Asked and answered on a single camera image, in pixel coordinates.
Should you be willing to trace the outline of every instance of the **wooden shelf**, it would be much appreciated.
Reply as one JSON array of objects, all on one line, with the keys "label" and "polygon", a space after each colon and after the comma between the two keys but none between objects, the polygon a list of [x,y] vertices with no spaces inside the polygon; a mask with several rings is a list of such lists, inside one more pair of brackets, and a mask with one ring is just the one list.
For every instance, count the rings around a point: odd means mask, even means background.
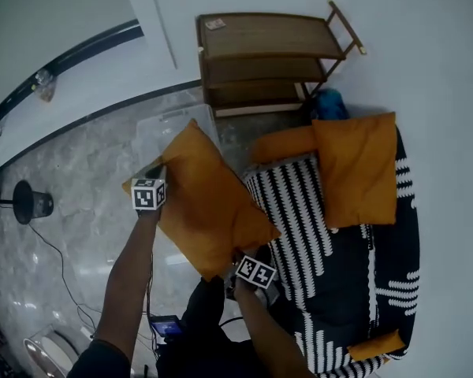
[{"label": "wooden shelf", "polygon": [[[225,27],[205,23],[220,18]],[[198,35],[205,60],[245,57],[316,57],[344,60],[322,18],[275,13],[219,13],[198,17]]]},{"label": "wooden shelf", "polygon": [[241,106],[281,105],[302,102],[295,84],[275,86],[225,87],[208,90],[208,102],[214,110]]},{"label": "wooden shelf", "polygon": [[209,89],[238,87],[249,84],[323,83],[326,74],[318,59],[300,57],[267,57],[206,62]]}]

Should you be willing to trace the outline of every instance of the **black cable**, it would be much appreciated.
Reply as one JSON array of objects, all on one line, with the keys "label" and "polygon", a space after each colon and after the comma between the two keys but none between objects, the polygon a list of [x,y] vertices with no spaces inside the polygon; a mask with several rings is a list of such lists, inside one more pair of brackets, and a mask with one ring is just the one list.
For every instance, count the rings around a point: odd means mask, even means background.
[{"label": "black cable", "polygon": [[[93,318],[91,318],[91,316],[86,312],[84,311],[81,306],[85,306],[86,308],[90,309],[91,311],[93,312],[96,312],[96,313],[102,313],[102,311],[100,311],[99,309],[95,309],[95,308],[91,308],[88,304],[84,304],[84,303],[78,303],[75,298],[73,297],[72,295],[72,292],[70,291],[69,289],[69,285],[66,283],[66,280],[65,280],[65,259],[63,257],[63,253],[57,248],[55,247],[54,245],[52,245],[51,243],[47,242],[47,240],[37,231],[35,230],[31,224],[28,224],[28,226],[32,229],[32,231],[37,234],[38,237],[40,237],[40,239],[48,246],[50,246],[51,248],[53,248],[54,250],[56,250],[59,255],[60,255],[60,258],[61,258],[61,279],[63,280],[63,283],[66,287],[66,290],[68,291],[69,293],[69,296],[70,296],[70,299],[72,300],[72,302],[76,305],[77,307],[77,316],[79,317],[79,319],[82,321],[83,324],[85,324],[86,326],[88,326],[89,328],[92,328],[93,329],[93,335],[95,334],[96,332],[96,326],[95,326],[95,322],[93,321]],[[151,297],[151,285],[152,285],[152,264],[151,264],[151,272],[149,273],[149,282],[147,284],[147,311],[143,311],[142,312],[142,315],[148,315],[149,314],[149,303],[150,303],[150,297]],[[80,312],[82,312],[84,315],[86,315],[89,320],[91,321],[91,325],[86,322],[82,316],[80,315]],[[154,329],[151,328],[151,332],[152,332],[152,337],[151,338],[148,338],[144,335],[142,335],[141,333],[137,332],[138,336],[142,337],[143,339],[146,339],[146,340],[149,340],[149,341],[152,341],[153,343],[153,349],[152,349],[152,352],[155,354],[155,357],[156,357],[156,360],[158,360],[158,356],[156,354],[156,346],[157,346],[157,341],[156,341],[156,332],[154,331]],[[142,342],[140,339],[137,339],[139,342],[141,342],[145,347],[147,347],[147,345]]]},{"label": "black cable", "polygon": [[37,236],[38,236],[46,245],[50,246],[51,248],[53,248],[54,250],[56,250],[56,252],[59,253],[60,258],[61,258],[61,279],[63,280],[63,284],[65,285],[66,290],[67,290],[68,293],[69,293],[70,299],[72,300],[72,302],[73,302],[73,303],[75,304],[75,306],[77,307],[77,316],[80,318],[80,320],[81,320],[84,324],[87,324],[87,323],[84,321],[84,319],[82,318],[82,316],[79,314],[79,310],[82,311],[82,313],[83,313],[84,315],[86,315],[86,317],[88,317],[89,320],[91,321],[91,326],[93,327],[93,334],[95,334],[95,332],[96,332],[96,326],[95,326],[95,322],[93,321],[93,318],[91,318],[91,316],[89,315],[89,313],[87,313],[86,311],[84,311],[84,310],[80,307],[79,303],[78,303],[78,302],[75,300],[75,298],[73,297],[72,292],[71,292],[70,289],[69,289],[69,285],[66,283],[66,280],[65,280],[65,259],[63,258],[63,254],[61,253],[61,251],[60,251],[57,247],[55,247],[55,246],[52,245],[51,243],[48,243],[48,242],[46,241],[46,239],[45,239],[43,236],[41,236],[41,235],[37,232],[37,230],[35,230],[35,229],[32,227],[31,224],[28,224],[28,226],[32,229],[32,231],[33,231],[35,234],[37,234]]},{"label": "black cable", "polygon": [[225,324],[228,324],[229,322],[238,321],[240,319],[244,319],[244,317],[234,317],[234,318],[228,319],[227,321],[222,322],[219,325],[219,328],[222,328]]},{"label": "black cable", "polygon": [[158,349],[158,338],[156,336],[156,331],[151,325],[151,317],[154,315],[151,314],[151,288],[152,288],[152,272],[153,272],[153,256],[151,254],[151,268],[149,270],[149,281],[147,282],[147,289],[146,289],[146,313],[147,313],[147,324],[149,325],[149,329],[151,330],[151,350],[153,355],[155,356],[156,361],[159,359],[157,349]]},{"label": "black cable", "polygon": [[[268,309],[268,307],[270,306],[270,297],[268,296],[268,293],[266,292],[266,290],[262,290],[262,293],[264,294],[266,298],[266,309]],[[244,319],[244,317],[234,317],[234,318],[228,319],[227,321],[222,322],[219,325],[219,328],[222,328],[225,324],[228,324],[229,322],[239,321],[240,319]]]}]

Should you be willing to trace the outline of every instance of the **marble floor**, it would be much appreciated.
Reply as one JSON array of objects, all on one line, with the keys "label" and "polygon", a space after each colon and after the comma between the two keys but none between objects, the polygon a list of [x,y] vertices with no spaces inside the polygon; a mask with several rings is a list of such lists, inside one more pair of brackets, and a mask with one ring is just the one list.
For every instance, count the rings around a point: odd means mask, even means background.
[{"label": "marble floor", "polygon": [[[22,179],[53,195],[54,213],[32,225],[63,253],[66,282],[96,324],[107,277],[136,221],[121,183],[146,165],[137,149],[144,143],[137,141],[137,124],[201,101],[201,90],[195,88],[119,109],[59,135],[0,173],[4,198]],[[257,137],[299,124],[295,113],[216,120],[222,153],[237,174],[248,165],[248,150]],[[154,252],[152,312],[180,316],[199,275],[161,231]],[[236,303],[227,301],[222,320],[239,312]],[[0,212],[0,324],[13,354],[29,371],[23,339],[54,325],[83,350],[89,339],[81,329],[92,331],[64,287],[59,255],[28,226],[18,224],[11,209]],[[233,340],[248,337],[242,321],[225,329]],[[155,372],[145,317],[132,367],[142,372],[144,364]]]}]

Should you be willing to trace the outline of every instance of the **black and white marker cube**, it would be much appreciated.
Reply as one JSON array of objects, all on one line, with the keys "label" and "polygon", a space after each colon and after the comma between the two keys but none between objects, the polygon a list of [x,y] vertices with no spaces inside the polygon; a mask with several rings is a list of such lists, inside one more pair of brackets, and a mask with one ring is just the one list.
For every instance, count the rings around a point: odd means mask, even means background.
[{"label": "black and white marker cube", "polygon": [[236,275],[266,290],[270,286],[271,280],[274,279],[276,272],[277,270],[269,265],[265,265],[245,255],[242,262],[238,265]]},{"label": "black and white marker cube", "polygon": [[166,200],[165,180],[132,180],[132,204],[135,210],[156,210]]}]

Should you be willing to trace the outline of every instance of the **hand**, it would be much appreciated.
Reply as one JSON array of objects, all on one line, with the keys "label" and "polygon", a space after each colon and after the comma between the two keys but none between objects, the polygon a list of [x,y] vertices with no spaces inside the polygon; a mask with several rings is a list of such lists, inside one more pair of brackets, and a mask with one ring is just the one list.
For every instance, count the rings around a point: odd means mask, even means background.
[{"label": "hand", "polygon": [[241,279],[240,277],[236,278],[235,282],[235,298],[238,301],[238,298],[243,296],[243,295],[249,295],[249,294],[254,294],[256,290],[256,286],[248,283],[244,279]]},{"label": "hand", "polygon": [[139,219],[144,219],[157,224],[161,216],[161,208],[157,210],[142,210],[139,213]]}]

